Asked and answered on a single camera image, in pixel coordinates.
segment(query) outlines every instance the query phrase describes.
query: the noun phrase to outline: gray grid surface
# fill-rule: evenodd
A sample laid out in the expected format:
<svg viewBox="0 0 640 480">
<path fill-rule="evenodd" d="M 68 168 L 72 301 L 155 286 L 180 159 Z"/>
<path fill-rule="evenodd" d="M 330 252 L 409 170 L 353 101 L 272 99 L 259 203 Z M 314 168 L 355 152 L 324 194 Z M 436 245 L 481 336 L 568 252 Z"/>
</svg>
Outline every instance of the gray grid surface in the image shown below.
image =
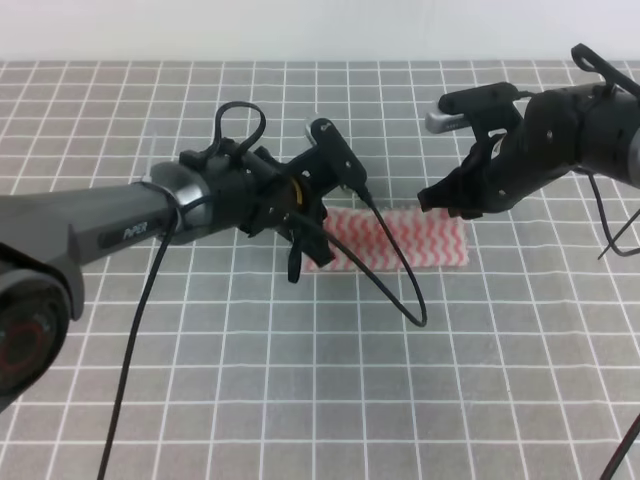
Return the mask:
<svg viewBox="0 0 640 480">
<path fill-rule="evenodd" d="M 640 74 L 638 63 L 618 66 Z M 0 193 L 126 184 L 148 161 L 207 146 L 217 105 L 243 99 L 265 110 L 261 143 L 276 157 L 307 148 L 305 118 L 317 111 L 348 137 L 380 205 L 415 205 L 473 143 L 469 131 L 422 127 L 445 91 L 592 79 L 544 61 L 7 63 Z M 228 136 L 256 123 L 246 111 L 227 118 Z M 640 192 L 599 183 L 615 230 Z M 358 205 L 343 192 L 327 203 Z M 362 275 L 287 284 L 287 247 L 270 233 L 170 248 L 109 478 L 596 478 L 640 410 L 640 260 L 596 261 L 595 202 L 575 176 L 467 234 L 468 266 L 419 272 L 424 330 L 403 324 Z M 637 231 L 621 242 L 637 243 Z M 0 415 L 2 480 L 95 477 L 157 246 L 85 269 L 83 318 L 55 366 Z M 383 277 L 414 300 L 406 275 Z M 640 478 L 638 449 L 616 478 Z"/>
</svg>

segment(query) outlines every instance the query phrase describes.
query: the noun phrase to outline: red circle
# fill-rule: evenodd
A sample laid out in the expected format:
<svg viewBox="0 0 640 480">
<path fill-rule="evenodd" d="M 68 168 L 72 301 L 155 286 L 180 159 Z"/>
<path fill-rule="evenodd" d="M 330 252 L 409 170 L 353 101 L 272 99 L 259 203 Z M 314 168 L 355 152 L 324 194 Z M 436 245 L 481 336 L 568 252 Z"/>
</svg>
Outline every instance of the red circle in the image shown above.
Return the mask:
<svg viewBox="0 0 640 480">
<path fill-rule="evenodd" d="M 11 363 L 7 356 L 9 354 L 9 347 L 16 339 L 19 339 L 21 335 L 25 334 L 34 334 L 36 337 L 36 342 L 33 347 L 31 347 L 31 352 L 29 355 L 22 361 L 18 363 Z M 6 338 L 2 345 L 0 346 L 0 369 L 16 372 L 19 371 L 29 365 L 35 358 L 37 358 L 40 353 L 40 348 L 44 343 L 44 331 L 42 329 L 42 325 L 38 322 L 24 322 L 17 325 L 13 325 L 7 332 Z"/>
</svg>

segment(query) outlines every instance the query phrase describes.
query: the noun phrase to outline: zigzag patterned towel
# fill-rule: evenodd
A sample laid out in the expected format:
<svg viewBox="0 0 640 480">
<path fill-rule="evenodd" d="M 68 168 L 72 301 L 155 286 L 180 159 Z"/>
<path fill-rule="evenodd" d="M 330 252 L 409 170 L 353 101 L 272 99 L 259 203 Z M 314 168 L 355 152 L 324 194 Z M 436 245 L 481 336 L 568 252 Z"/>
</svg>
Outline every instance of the zigzag patterned towel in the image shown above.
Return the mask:
<svg viewBox="0 0 640 480">
<path fill-rule="evenodd" d="M 399 270 L 402 263 L 373 212 L 352 208 L 329 208 L 324 228 L 355 252 L 371 270 Z M 459 267 L 469 261 L 464 224 L 446 210 L 427 213 L 419 209 L 384 210 L 382 217 L 412 267 Z M 331 245 L 336 259 L 322 270 L 355 270 L 356 266 Z M 309 258 L 304 271 L 318 266 Z"/>
</svg>

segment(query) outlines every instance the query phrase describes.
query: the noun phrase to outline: white grid line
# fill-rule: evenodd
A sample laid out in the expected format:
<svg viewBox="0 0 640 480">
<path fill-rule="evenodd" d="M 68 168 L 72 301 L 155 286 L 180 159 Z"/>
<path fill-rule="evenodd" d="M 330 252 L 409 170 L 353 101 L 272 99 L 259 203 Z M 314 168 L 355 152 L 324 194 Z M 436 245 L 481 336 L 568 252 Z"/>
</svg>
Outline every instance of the white grid line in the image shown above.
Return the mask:
<svg viewBox="0 0 640 480">
<path fill-rule="evenodd" d="M 440 62 L 440 69 L 441 69 L 441 73 L 442 73 L 442 80 L 444 81 L 444 71 L 442 70 L 442 62 Z M 459 149 L 459 145 L 458 145 L 458 140 L 456 137 L 456 132 L 453 132 L 453 137 L 454 139 L 456 139 L 456 152 L 458 153 L 458 162 L 462 162 L 462 155 L 460 154 L 460 149 Z M 473 231 L 473 236 L 474 238 L 478 238 L 478 235 L 476 233 L 476 224 L 473 222 L 469 222 L 471 224 L 471 229 Z M 480 252 L 480 250 L 478 250 L 478 261 L 480 262 L 480 269 L 482 270 L 482 281 L 484 283 L 484 289 L 485 289 L 485 293 L 487 295 L 487 300 L 489 303 L 489 314 L 491 315 L 491 324 L 493 326 L 493 331 L 495 334 L 495 338 L 496 338 L 496 344 L 498 347 L 498 355 L 500 357 L 500 364 L 502 367 L 502 375 L 504 377 L 504 381 L 505 381 L 505 385 L 507 386 L 507 396 L 509 398 L 509 402 L 510 402 L 510 407 L 511 407 L 511 417 L 513 419 L 513 424 L 515 426 L 515 432 L 516 432 L 516 443 L 518 445 L 518 450 L 520 452 L 520 460 L 522 462 L 522 470 L 524 472 L 524 478 L 525 480 L 529 480 L 529 468 L 527 467 L 527 460 L 525 458 L 524 455 L 524 448 L 522 446 L 522 435 L 520 434 L 520 427 L 518 425 L 518 417 L 516 415 L 516 409 L 515 406 L 513 404 L 513 394 L 511 393 L 511 386 L 510 386 L 510 382 L 509 382 L 509 375 L 507 374 L 507 369 L 505 367 L 505 362 L 504 362 L 504 354 L 502 352 L 502 345 L 500 343 L 500 338 L 498 337 L 498 327 L 497 327 L 497 323 L 496 323 L 496 317 L 493 311 L 493 305 L 491 304 L 491 294 L 489 292 L 489 283 L 487 282 L 487 276 L 484 272 L 484 264 L 482 261 L 482 253 Z M 444 294 L 445 291 L 445 286 L 444 284 L 442 285 L 442 291 Z"/>
<path fill-rule="evenodd" d="M 535 72 L 536 72 L 536 76 L 538 77 L 538 82 L 540 83 L 540 87 L 542 87 L 542 80 L 540 79 L 540 73 L 538 72 L 537 69 L 536 69 Z M 543 200 L 545 200 L 544 201 L 544 205 L 545 205 L 545 208 L 547 210 L 547 213 L 549 214 L 549 217 L 551 218 L 551 210 L 549 208 L 548 202 L 545 199 L 544 191 L 541 190 L 540 194 L 542 195 Z M 552 223 L 551 226 L 553 228 L 553 233 L 555 234 L 556 238 L 558 239 L 558 243 L 560 243 L 560 235 L 558 235 L 558 230 L 556 228 L 556 225 Z M 562 261 L 564 262 L 565 268 L 567 270 L 569 270 L 569 262 L 567 261 L 565 248 L 564 248 L 564 246 L 562 244 L 560 245 L 560 253 L 562 255 Z M 572 275 L 567 275 L 567 277 L 569 279 L 569 284 L 571 285 L 571 291 L 573 293 L 573 296 L 574 296 L 574 298 L 577 299 L 578 298 L 578 292 L 577 292 L 575 283 L 573 281 L 573 276 Z M 584 331 L 588 332 L 589 329 L 587 327 L 587 322 L 586 322 L 585 317 L 584 317 L 584 312 L 582 311 L 582 306 L 580 304 L 578 304 L 578 313 L 580 315 L 580 320 L 582 322 Z M 609 396 L 609 391 L 607 389 L 607 384 L 605 383 L 604 377 L 602 376 L 602 369 L 600 368 L 600 365 L 599 365 L 599 362 L 598 362 L 598 356 L 596 355 L 596 351 L 595 351 L 595 348 L 593 346 L 593 341 L 591 339 L 591 336 L 589 336 L 589 335 L 587 335 L 586 338 L 587 338 L 587 342 L 589 344 L 589 350 L 590 350 L 591 355 L 593 356 L 594 362 L 596 364 L 596 369 L 595 370 L 598 373 L 598 379 L 600 381 L 600 385 L 601 385 L 602 390 L 604 392 L 605 399 L 606 399 L 606 401 L 608 402 L 608 405 L 609 405 L 609 412 L 611 414 L 611 419 L 613 421 L 613 426 L 615 428 L 616 434 L 618 435 L 619 438 L 621 438 L 620 428 L 618 427 L 618 422 L 615 421 L 616 416 L 615 416 L 615 413 L 613 411 L 613 407 L 611 406 L 611 398 Z M 625 464 L 627 465 L 627 467 L 629 467 L 629 471 L 631 472 L 631 477 L 635 478 L 634 473 L 633 473 L 633 469 L 631 468 L 631 463 L 630 463 L 628 457 L 625 458 Z"/>
<path fill-rule="evenodd" d="M 191 75 L 193 73 L 193 68 L 189 69 L 189 78 L 191 78 Z M 185 90 L 185 100 L 187 98 L 187 95 L 189 94 L 189 87 L 186 88 Z M 184 108 L 185 105 L 183 103 L 182 105 L 182 114 L 180 116 L 180 120 L 178 122 L 178 131 L 180 131 L 180 126 L 182 124 L 182 117 L 184 116 Z M 143 131 L 146 131 L 147 129 L 147 125 L 145 124 L 143 126 Z M 174 149 L 176 147 L 176 145 L 178 144 L 178 138 L 176 138 L 175 144 L 174 144 Z M 150 152 L 149 152 L 149 163 L 153 162 L 153 148 L 151 148 Z M 131 168 L 131 173 L 133 175 L 133 172 L 135 172 L 136 169 L 136 162 L 133 162 L 133 166 Z M 191 252 L 189 252 L 189 268 L 186 272 L 187 274 L 187 281 L 185 283 L 185 289 L 184 289 L 184 296 L 183 296 L 183 305 L 182 308 L 180 309 L 180 320 L 178 323 L 178 332 L 176 334 L 176 342 L 175 342 L 175 346 L 174 346 L 174 351 L 173 351 L 173 362 L 172 362 L 172 367 L 175 366 L 175 364 L 178 361 L 178 352 L 180 350 L 180 338 L 181 338 L 181 333 L 182 333 L 182 328 L 184 326 L 184 315 L 185 315 L 185 311 L 187 309 L 187 304 L 184 303 L 187 301 L 187 295 L 189 293 L 189 285 L 191 284 L 191 272 L 193 271 L 193 259 L 195 257 L 195 242 L 192 243 L 192 245 L 190 246 L 191 248 Z M 151 256 L 149 257 L 149 261 L 151 262 L 151 258 L 153 257 L 153 247 L 151 248 Z M 167 393 L 166 393 L 166 397 L 165 397 L 165 406 L 162 412 L 162 422 L 160 423 L 160 432 L 158 433 L 158 446 L 156 447 L 156 451 L 154 454 L 154 460 L 153 460 L 153 471 L 151 474 L 151 478 L 152 479 L 156 479 L 158 476 L 158 468 L 160 466 L 160 455 L 162 454 L 162 441 L 164 439 L 164 432 L 165 432 L 165 428 L 167 425 L 167 415 L 169 414 L 169 400 L 171 398 L 171 390 L 173 388 L 173 379 L 174 379 L 174 375 L 175 375 L 175 368 L 171 368 L 171 372 L 169 373 L 169 383 L 167 384 Z"/>
<path fill-rule="evenodd" d="M 287 82 L 287 69 L 284 69 L 284 83 Z M 284 118 L 284 106 L 286 101 L 286 93 L 283 90 L 282 92 L 282 117 Z M 280 133 L 283 132 L 284 122 L 280 123 Z M 280 152 L 282 152 L 282 139 L 280 139 Z M 263 397 L 263 406 L 262 406 L 262 433 L 260 436 L 260 470 L 258 474 L 258 479 L 262 480 L 264 476 L 264 455 L 265 455 L 265 436 L 267 430 L 267 399 L 269 394 L 269 366 L 271 364 L 271 337 L 272 337 L 272 326 L 273 326 L 273 300 L 274 300 L 274 292 L 276 285 L 276 258 L 277 258 L 277 249 L 276 244 L 278 242 L 278 237 L 276 235 L 273 236 L 273 259 L 271 263 L 271 291 L 269 293 L 269 328 L 267 330 L 267 366 L 265 368 L 264 373 L 264 397 Z"/>
<path fill-rule="evenodd" d="M 123 81 L 122 86 L 120 87 L 120 93 L 119 93 L 119 96 L 118 96 L 118 100 L 122 97 L 122 92 L 124 91 L 124 86 L 126 84 L 126 79 L 128 77 L 130 67 L 131 67 L 131 64 L 129 63 L 129 66 L 127 67 L 127 70 L 125 71 L 125 80 Z M 60 81 L 62 81 L 63 77 L 64 77 L 64 73 L 60 77 L 60 79 L 61 79 Z M 111 117 L 111 120 L 109 121 L 109 126 L 107 127 L 107 133 L 105 134 L 104 140 L 103 140 L 102 145 L 100 147 L 100 153 L 101 154 L 104 152 L 104 149 L 105 149 L 105 147 L 107 145 L 107 142 L 109 141 L 109 132 L 111 131 L 112 125 L 113 125 L 113 116 Z M 93 183 L 95 182 L 99 166 L 100 166 L 100 156 L 98 157 L 98 161 L 96 162 L 96 166 L 95 166 L 94 171 L 93 171 L 93 176 L 92 176 L 91 182 L 89 184 L 90 188 L 93 186 Z M 111 257 L 108 257 L 106 259 L 106 261 L 104 262 L 103 276 L 100 278 L 100 284 L 98 285 L 98 291 L 96 292 L 96 299 L 100 299 L 100 295 L 102 293 L 102 288 L 104 287 L 104 282 L 105 282 L 105 279 L 106 279 L 106 272 L 107 272 L 107 269 L 109 268 L 109 261 L 110 260 L 111 260 Z M 96 313 L 96 306 L 94 305 L 93 308 L 91 309 L 91 314 L 90 314 L 90 317 L 89 317 L 89 323 L 87 325 L 87 332 L 91 331 L 91 327 L 93 325 L 93 320 L 95 318 L 95 313 Z M 86 352 L 86 348 L 87 348 L 88 342 L 89 342 L 89 336 L 86 336 L 82 341 L 82 346 L 80 348 L 80 354 L 78 355 L 78 359 L 77 359 L 76 365 L 74 367 L 73 379 L 71 380 L 71 387 L 69 388 L 69 394 L 67 395 L 67 406 L 65 406 L 64 411 L 62 413 L 62 418 L 60 420 L 58 433 L 56 435 L 56 443 L 55 443 L 55 445 L 53 447 L 53 451 L 51 452 L 49 465 L 47 467 L 47 480 L 50 479 L 51 475 L 53 474 L 53 468 L 54 468 L 54 465 L 55 465 L 58 448 L 59 448 L 59 445 L 60 445 L 60 441 L 62 440 L 62 433 L 64 432 L 64 427 L 65 427 L 65 424 L 66 424 L 66 421 L 67 421 L 67 415 L 69 413 L 68 403 L 73 398 L 73 394 L 74 394 L 74 391 L 75 391 L 75 386 L 76 386 L 77 380 L 78 380 L 78 375 L 80 373 L 80 367 L 82 365 L 82 360 L 84 358 L 84 354 Z"/>
<path fill-rule="evenodd" d="M 347 63 L 347 86 L 349 87 L 349 63 Z M 351 125 L 351 88 L 347 88 L 347 111 L 349 113 L 349 133 L 352 132 Z M 347 137 L 347 141 L 349 142 L 349 147 L 353 148 L 353 137 Z M 351 196 L 351 207 L 355 208 L 356 206 L 356 198 L 354 195 Z M 369 447 L 366 443 L 367 440 L 367 408 L 366 408 L 366 399 L 365 399 L 365 389 L 364 389 L 364 360 L 362 353 L 362 305 L 360 303 L 360 274 L 356 271 L 355 273 L 355 281 L 356 281 L 356 314 L 358 316 L 358 373 L 360 376 L 360 400 L 358 403 L 360 404 L 360 413 L 362 422 L 362 439 L 364 441 L 362 446 L 362 455 L 363 455 L 363 463 L 364 463 L 364 479 L 369 480 Z"/>
<path fill-rule="evenodd" d="M 409 72 L 410 74 L 410 78 L 411 81 L 413 82 L 413 72 Z M 444 79 L 444 74 L 442 72 L 442 69 L 440 70 L 440 75 L 442 76 L 442 78 Z M 422 129 L 420 128 L 420 120 L 419 120 L 419 116 L 418 116 L 418 108 L 416 106 L 415 108 L 416 110 L 416 123 L 417 123 L 417 127 L 418 127 L 418 134 L 421 134 Z M 424 154 L 424 148 L 422 146 L 422 141 L 420 142 L 420 153 Z M 423 174 L 424 174 L 424 178 L 425 178 L 425 183 L 428 183 L 427 180 L 427 162 L 422 162 L 422 170 L 423 170 Z M 443 276 L 443 271 L 442 268 L 438 268 L 438 276 L 440 279 L 440 288 L 442 289 L 442 299 L 443 299 L 443 303 L 444 303 L 444 314 L 445 314 L 445 318 L 447 321 L 447 329 L 448 332 L 445 332 L 449 335 L 449 345 L 451 346 L 451 358 L 453 360 L 453 368 L 454 368 L 454 372 L 455 372 L 455 377 L 456 377 L 456 387 L 458 390 L 458 400 L 459 400 L 459 405 L 460 405 L 460 412 L 461 412 L 461 416 L 462 416 L 462 425 L 464 428 L 464 436 L 465 436 L 465 440 L 466 440 L 466 448 L 467 448 L 467 458 L 469 460 L 469 469 L 471 472 L 471 480 L 475 480 L 476 479 L 476 469 L 475 469 L 475 462 L 474 462 L 474 458 L 473 458 L 473 451 L 471 450 L 471 443 L 470 443 L 470 438 L 471 435 L 469 434 L 469 422 L 467 419 L 467 409 L 466 409 L 466 403 L 464 400 L 464 396 L 462 394 L 462 385 L 460 383 L 460 370 L 458 368 L 458 358 L 456 355 L 456 348 L 455 348 L 455 343 L 453 341 L 453 329 L 451 327 L 451 318 L 449 315 L 449 304 L 447 302 L 447 292 L 444 286 L 444 276 Z"/>
<path fill-rule="evenodd" d="M 509 74 L 507 72 L 506 67 L 504 67 L 504 73 L 505 73 L 505 77 L 506 77 L 507 82 L 508 82 L 509 81 Z M 516 231 L 516 226 L 513 223 L 513 216 L 511 214 L 511 212 L 509 211 L 508 213 L 509 213 L 509 219 L 511 220 L 511 226 L 512 226 L 512 229 L 513 229 L 513 235 L 514 235 L 514 238 L 516 239 L 516 245 L 518 246 L 518 253 L 519 253 L 519 256 L 520 256 L 520 262 L 522 263 L 522 268 L 523 268 L 524 273 L 525 273 L 525 279 L 526 279 L 526 282 L 527 282 L 527 288 L 529 289 L 529 295 L 531 295 L 531 300 L 534 300 L 535 299 L 535 295 L 534 295 L 534 292 L 533 292 L 533 287 L 531 286 L 531 279 L 529 278 L 529 272 L 528 272 L 528 269 L 527 269 L 527 263 L 526 263 L 526 261 L 524 259 L 524 255 L 522 254 L 522 249 L 519 248 L 520 247 L 520 240 L 518 238 L 518 232 Z M 534 310 L 534 313 L 535 313 L 535 317 L 536 317 L 536 322 L 537 322 L 538 328 L 540 329 L 540 332 L 544 332 L 544 328 L 542 326 L 542 321 L 540 320 L 540 312 L 538 311 L 538 307 L 536 306 L 535 303 L 533 304 L 533 310 Z M 542 344 L 544 346 L 544 351 L 545 351 L 545 355 L 546 355 L 546 358 L 547 358 L 548 365 L 549 365 L 549 367 L 553 367 L 553 362 L 551 360 L 551 353 L 549 352 L 549 345 L 547 343 L 547 339 L 546 339 L 545 335 L 542 335 Z M 562 421 L 564 422 L 564 428 L 565 428 L 565 431 L 567 433 L 567 438 L 569 439 L 569 448 L 571 450 L 571 457 L 573 459 L 573 463 L 574 463 L 574 466 L 575 466 L 576 475 L 578 476 L 579 480 L 582 480 L 582 471 L 580 470 L 580 464 L 578 462 L 578 455 L 576 454 L 575 446 L 573 445 L 573 435 L 571 433 L 571 428 L 569 426 L 569 420 L 567 418 L 567 412 L 566 412 L 566 409 L 565 409 L 564 404 L 563 404 L 563 398 L 562 398 L 562 394 L 560 392 L 560 387 L 558 386 L 558 379 L 556 377 L 556 372 L 555 372 L 555 370 L 553 368 L 550 368 L 549 370 L 551 372 L 551 379 L 553 381 L 553 387 L 555 389 L 556 394 L 558 395 L 558 399 L 560 400 L 559 404 L 560 404 L 560 411 L 562 413 Z"/>
<path fill-rule="evenodd" d="M 222 70 L 220 72 L 220 81 L 224 78 L 225 71 L 225 63 L 222 64 Z M 218 101 L 216 103 L 216 107 L 220 106 L 220 91 L 218 90 Z M 211 133 L 211 139 L 213 140 L 214 133 Z M 235 262 L 235 254 L 236 254 L 236 244 L 238 242 L 238 232 L 234 232 L 233 235 L 233 251 L 231 253 L 231 263 Z M 233 274 L 229 275 L 229 290 L 227 291 L 227 301 L 224 312 L 224 326 L 222 328 L 222 345 L 220 347 L 220 360 L 218 365 L 218 376 L 216 378 L 216 395 L 215 395 L 215 403 L 213 405 L 213 416 L 211 418 L 211 433 L 209 437 L 209 451 L 207 452 L 207 470 L 205 472 L 205 478 L 210 478 L 211 469 L 213 468 L 213 449 L 215 444 L 215 436 L 216 436 L 216 426 L 218 425 L 218 408 L 220 406 L 220 389 L 222 386 L 222 364 L 224 362 L 224 355 L 227 347 L 227 333 L 229 328 L 229 310 L 231 308 L 230 299 L 231 299 L 231 289 L 233 287 Z"/>
</svg>

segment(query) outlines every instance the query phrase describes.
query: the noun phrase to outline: cloth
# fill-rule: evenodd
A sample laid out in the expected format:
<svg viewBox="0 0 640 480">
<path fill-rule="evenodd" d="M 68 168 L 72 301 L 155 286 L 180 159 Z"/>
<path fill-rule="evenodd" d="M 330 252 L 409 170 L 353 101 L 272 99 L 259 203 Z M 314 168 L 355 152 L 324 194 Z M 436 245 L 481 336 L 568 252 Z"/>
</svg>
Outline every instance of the cloth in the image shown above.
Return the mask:
<svg viewBox="0 0 640 480">
<path fill-rule="evenodd" d="M 349 247 L 371 270 L 394 271 L 402 263 L 370 210 L 329 208 L 324 228 Z M 411 267 L 464 266 L 469 261 L 464 223 L 451 218 L 446 210 L 427 213 L 419 209 L 389 209 L 381 212 L 389 230 Z M 322 270 L 355 270 L 355 264 L 330 245 L 336 256 Z M 318 266 L 304 258 L 303 271 Z"/>
</svg>

